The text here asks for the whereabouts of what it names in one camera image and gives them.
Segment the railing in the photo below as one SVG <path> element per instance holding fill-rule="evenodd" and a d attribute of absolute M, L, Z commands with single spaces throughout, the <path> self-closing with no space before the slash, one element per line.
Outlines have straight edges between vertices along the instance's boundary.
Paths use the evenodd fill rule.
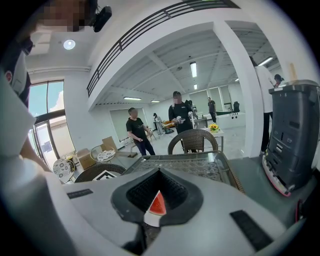
<path fill-rule="evenodd" d="M 146 17 L 126 32 L 103 57 L 86 88 L 91 95 L 97 82 L 116 57 L 134 40 L 155 26 L 183 14 L 213 8 L 239 8 L 230 0 L 187 0 L 163 8 Z"/>

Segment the black t-shirt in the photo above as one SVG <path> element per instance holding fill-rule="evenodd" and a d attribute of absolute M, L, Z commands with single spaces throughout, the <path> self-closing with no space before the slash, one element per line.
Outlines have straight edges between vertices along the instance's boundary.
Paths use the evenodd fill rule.
<path fill-rule="evenodd" d="M 139 117 L 136 120 L 132 120 L 131 118 L 128 119 L 126 122 L 126 130 L 127 132 L 132 132 L 135 136 L 140 139 L 147 140 L 147 136 L 143 127 L 143 122 Z"/>
<path fill-rule="evenodd" d="M 192 112 L 191 107 L 185 103 L 174 104 L 169 107 L 169 120 L 171 121 L 174 118 L 181 117 L 185 119 L 183 123 L 178 123 L 176 126 L 177 133 L 184 132 L 186 130 L 193 129 L 192 123 L 188 116 L 188 113 Z"/>
<path fill-rule="evenodd" d="M 213 100 L 211 100 L 210 102 L 208 102 L 208 106 L 209 106 L 209 112 L 215 112 L 215 102 Z"/>

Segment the recessed ceiling light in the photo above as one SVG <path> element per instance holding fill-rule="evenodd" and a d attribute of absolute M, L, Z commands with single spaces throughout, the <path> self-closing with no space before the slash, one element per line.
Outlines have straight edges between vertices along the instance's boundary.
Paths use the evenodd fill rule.
<path fill-rule="evenodd" d="M 264 64 L 267 64 L 268 62 L 272 61 L 273 57 L 268 57 L 267 59 L 265 59 L 264 61 L 262 61 L 258 66 L 262 66 Z"/>
<path fill-rule="evenodd" d="M 72 39 L 68 39 L 67 41 L 65 41 L 63 43 L 63 47 L 66 50 L 71 50 L 71 49 L 75 48 L 75 46 L 76 46 L 76 42 L 73 41 Z"/>
<path fill-rule="evenodd" d="M 132 101 L 141 101 L 141 98 L 134 98 L 134 97 L 124 97 L 124 100 L 132 100 Z"/>
<path fill-rule="evenodd" d="M 190 67 L 191 67 L 192 77 L 195 78 L 197 76 L 197 63 L 191 62 Z"/>

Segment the gray device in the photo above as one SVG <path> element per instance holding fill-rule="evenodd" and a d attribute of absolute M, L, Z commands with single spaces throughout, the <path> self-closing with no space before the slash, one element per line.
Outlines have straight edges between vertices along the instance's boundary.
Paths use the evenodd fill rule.
<path fill-rule="evenodd" d="M 280 187 L 282 184 L 286 188 L 282 193 L 287 196 L 307 184 L 312 176 L 319 138 L 319 86 L 310 80 L 296 80 L 270 89 L 269 93 L 273 119 L 265 159 L 273 175 L 268 177 L 277 179 L 272 183 Z"/>
<path fill-rule="evenodd" d="M 0 168 L 7 212 L 46 255 L 276 255 L 303 225 L 286 232 L 234 187 L 182 171 L 146 169 L 62 185 L 28 159 L 0 158 Z M 142 217 L 158 189 L 167 214 L 146 248 Z"/>

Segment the cardboard box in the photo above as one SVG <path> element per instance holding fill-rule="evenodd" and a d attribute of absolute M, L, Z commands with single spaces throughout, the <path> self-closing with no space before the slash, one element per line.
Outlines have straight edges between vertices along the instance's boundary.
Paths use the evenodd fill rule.
<path fill-rule="evenodd" d="M 76 156 L 83 170 L 96 164 L 96 161 L 90 157 L 90 151 L 87 148 L 81 149 L 76 153 Z"/>
<path fill-rule="evenodd" d="M 103 150 L 106 150 L 106 148 L 108 148 L 108 150 L 110 150 L 110 147 L 114 149 L 115 153 L 120 156 L 120 157 L 125 157 L 125 158 L 134 158 L 137 153 L 136 152 L 126 152 L 126 151 L 119 151 L 116 147 L 116 144 L 114 142 L 114 139 L 110 136 L 108 138 L 104 138 L 102 139 L 103 144 L 101 145 Z"/>

